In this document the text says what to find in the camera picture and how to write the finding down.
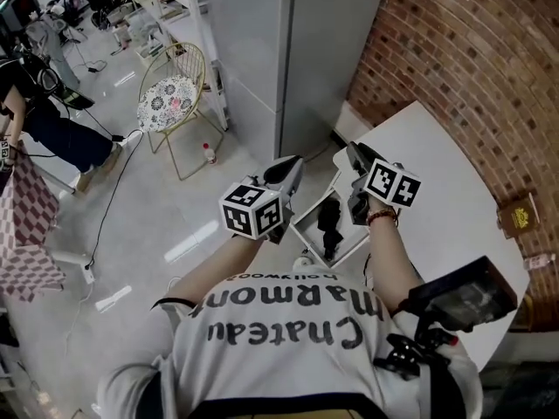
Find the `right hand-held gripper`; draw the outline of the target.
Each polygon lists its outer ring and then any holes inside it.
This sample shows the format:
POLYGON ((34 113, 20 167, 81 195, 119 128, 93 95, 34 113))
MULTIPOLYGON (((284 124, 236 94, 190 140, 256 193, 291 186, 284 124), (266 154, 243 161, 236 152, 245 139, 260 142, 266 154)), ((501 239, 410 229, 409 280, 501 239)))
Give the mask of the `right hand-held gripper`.
POLYGON ((412 173, 389 163, 364 143, 351 141, 346 153, 358 179, 352 182, 348 200, 352 223, 364 226, 369 212, 369 197, 395 209, 408 209, 422 181, 412 173))

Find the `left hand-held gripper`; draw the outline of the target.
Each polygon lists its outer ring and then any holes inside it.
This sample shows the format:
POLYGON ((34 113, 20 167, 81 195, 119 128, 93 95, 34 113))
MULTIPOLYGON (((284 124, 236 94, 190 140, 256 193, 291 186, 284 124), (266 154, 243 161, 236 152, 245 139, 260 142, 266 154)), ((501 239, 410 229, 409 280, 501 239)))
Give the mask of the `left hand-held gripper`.
POLYGON ((279 244, 293 217, 291 199, 300 186, 303 168, 302 157, 289 155, 233 183, 219 199, 225 229, 279 244))

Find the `white drawer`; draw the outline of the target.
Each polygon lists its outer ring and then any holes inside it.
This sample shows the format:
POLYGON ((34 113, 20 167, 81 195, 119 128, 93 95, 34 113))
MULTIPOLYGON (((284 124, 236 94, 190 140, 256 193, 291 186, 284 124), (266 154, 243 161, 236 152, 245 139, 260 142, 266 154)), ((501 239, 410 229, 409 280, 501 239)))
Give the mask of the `white drawer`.
POLYGON ((298 238, 315 257, 316 261, 329 269, 337 269, 369 240, 364 226, 354 225, 347 201, 334 187, 330 187, 307 211, 291 222, 291 228, 298 238), (340 204, 340 217, 335 230, 342 240, 335 246, 333 256, 326 258, 324 232, 319 229, 319 215, 324 202, 337 201, 340 204))

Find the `black umbrella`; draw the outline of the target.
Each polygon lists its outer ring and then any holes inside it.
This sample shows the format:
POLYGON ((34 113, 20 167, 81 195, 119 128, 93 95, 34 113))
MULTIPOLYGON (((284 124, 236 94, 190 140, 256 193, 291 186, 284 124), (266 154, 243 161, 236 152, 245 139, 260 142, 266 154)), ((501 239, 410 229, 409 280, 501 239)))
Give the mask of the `black umbrella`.
POLYGON ((322 242, 326 261, 331 261, 335 257, 336 249, 343 240, 343 235, 337 229, 341 218, 340 206, 340 201, 332 197, 327 197, 320 205, 317 228, 323 232, 322 242))

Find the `person's right forearm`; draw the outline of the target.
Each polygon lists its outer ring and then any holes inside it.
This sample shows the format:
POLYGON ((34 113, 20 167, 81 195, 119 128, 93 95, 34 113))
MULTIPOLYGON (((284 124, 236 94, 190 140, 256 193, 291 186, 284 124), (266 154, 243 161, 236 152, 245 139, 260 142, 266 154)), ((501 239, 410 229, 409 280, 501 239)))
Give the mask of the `person's right forearm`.
POLYGON ((420 286, 404 242, 394 220, 381 216, 369 224, 369 254, 367 278, 373 291, 390 314, 409 296, 409 291, 420 286))

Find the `person's left forearm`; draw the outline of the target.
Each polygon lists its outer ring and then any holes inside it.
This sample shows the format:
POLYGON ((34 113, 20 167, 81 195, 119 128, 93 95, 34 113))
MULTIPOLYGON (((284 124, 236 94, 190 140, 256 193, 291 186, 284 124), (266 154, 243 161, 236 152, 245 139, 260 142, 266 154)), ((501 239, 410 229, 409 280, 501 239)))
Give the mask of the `person's left forearm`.
POLYGON ((198 304, 220 282, 245 272, 265 239, 229 238, 199 266, 178 280, 165 298, 183 299, 198 304))

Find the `black shoulder harness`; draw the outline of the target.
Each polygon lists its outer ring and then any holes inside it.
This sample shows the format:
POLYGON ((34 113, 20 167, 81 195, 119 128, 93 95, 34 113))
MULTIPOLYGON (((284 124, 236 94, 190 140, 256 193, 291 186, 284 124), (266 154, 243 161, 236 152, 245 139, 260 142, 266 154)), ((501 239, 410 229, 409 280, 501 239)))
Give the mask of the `black shoulder harness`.
POLYGON ((456 346, 459 338, 433 325, 434 322, 427 316, 419 319, 418 328, 411 339, 390 333, 387 340, 392 350, 385 358, 376 357, 374 366, 397 374, 405 381, 418 378, 425 367, 446 369, 450 360, 437 350, 443 345, 456 346))

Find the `white desk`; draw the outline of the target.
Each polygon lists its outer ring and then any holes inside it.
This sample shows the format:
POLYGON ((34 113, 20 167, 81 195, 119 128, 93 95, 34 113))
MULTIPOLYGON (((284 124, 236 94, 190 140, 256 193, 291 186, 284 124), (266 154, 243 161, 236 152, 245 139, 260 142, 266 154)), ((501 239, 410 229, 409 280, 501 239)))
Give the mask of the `white desk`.
POLYGON ((421 185, 398 229, 421 278, 430 282, 486 256, 517 298, 528 288, 521 252, 497 226, 497 203, 452 137, 419 102, 357 138, 400 162, 421 185))

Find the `grey metal cabinet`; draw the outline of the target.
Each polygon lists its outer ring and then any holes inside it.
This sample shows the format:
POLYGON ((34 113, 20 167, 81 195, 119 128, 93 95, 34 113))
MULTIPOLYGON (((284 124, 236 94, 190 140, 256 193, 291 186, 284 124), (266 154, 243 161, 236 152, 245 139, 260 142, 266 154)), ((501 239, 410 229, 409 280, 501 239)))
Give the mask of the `grey metal cabinet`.
POLYGON ((381 0, 208 0, 231 129, 266 163, 329 138, 381 0))

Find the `brown gold-printed box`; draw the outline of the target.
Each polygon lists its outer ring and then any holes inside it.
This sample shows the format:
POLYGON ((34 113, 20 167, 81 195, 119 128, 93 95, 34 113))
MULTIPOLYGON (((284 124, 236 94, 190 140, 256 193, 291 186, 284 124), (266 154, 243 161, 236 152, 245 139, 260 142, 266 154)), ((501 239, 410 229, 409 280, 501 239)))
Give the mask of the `brown gold-printed box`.
POLYGON ((541 222, 532 193, 510 202, 497 211, 497 224, 506 239, 517 238, 536 229, 541 222))

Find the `black screen device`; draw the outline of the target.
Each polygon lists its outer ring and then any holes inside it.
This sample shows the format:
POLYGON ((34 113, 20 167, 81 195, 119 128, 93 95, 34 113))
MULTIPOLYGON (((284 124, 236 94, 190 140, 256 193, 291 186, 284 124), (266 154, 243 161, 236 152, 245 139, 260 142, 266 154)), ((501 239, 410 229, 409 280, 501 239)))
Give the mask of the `black screen device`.
POLYGON ((401 308, 448 331, 470 333, 515 311, 518 299, 493 262, 483 256, 411 289, 401 308))

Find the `white shelf rack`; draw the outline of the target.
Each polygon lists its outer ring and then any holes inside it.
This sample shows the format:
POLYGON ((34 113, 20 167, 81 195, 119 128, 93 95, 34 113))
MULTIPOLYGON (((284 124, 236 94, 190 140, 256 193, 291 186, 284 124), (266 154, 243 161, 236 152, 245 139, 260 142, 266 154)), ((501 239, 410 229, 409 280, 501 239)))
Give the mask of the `white shelf rack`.
POLYGON ((223 130, 228 129, 229 115, 217 47, 210 27, 209 0, 135 0, 158 23, 163 43, 191 43, 205 58, 206 99, 218 116, 223 130))

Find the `white printed t-shirt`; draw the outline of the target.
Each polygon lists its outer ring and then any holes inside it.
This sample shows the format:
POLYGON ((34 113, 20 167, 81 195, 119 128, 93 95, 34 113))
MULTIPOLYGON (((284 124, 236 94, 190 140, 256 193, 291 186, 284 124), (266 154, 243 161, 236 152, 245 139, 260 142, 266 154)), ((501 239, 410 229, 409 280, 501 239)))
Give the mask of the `white printed t-shirt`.
POLYGON ((317 267, 233 276, 198 304, 154 304, 100 380, 101 417, 480 419, 479 372, 460 343, 437 350, 446 369, 425 367, 409 381, 374 366, 392 350, 388 335, 411 339, 418 322, 317 267))

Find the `clear plastic bottle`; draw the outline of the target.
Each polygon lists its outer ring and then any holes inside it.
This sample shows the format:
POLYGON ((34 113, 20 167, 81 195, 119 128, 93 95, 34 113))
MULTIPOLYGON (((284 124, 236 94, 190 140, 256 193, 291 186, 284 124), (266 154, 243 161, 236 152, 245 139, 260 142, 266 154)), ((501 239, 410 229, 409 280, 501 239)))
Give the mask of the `clear plastic bottle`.
POLYGON ((524 268, 527 271, 543 269, 556 261, 555 253, 542 253, 537 256, 526 258, 524 260, 524 268))

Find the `pink checkered tablecloth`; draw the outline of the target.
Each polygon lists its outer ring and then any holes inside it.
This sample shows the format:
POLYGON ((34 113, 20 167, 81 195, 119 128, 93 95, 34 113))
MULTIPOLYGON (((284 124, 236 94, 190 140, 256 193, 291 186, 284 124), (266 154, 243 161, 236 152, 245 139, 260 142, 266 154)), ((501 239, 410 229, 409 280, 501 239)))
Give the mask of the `pink checkered tablecloth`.
POLYGON ((0 294, 31 302, 66 275, 45 247, 59 200, 27 155, 19 155, 0 193, 0 294))

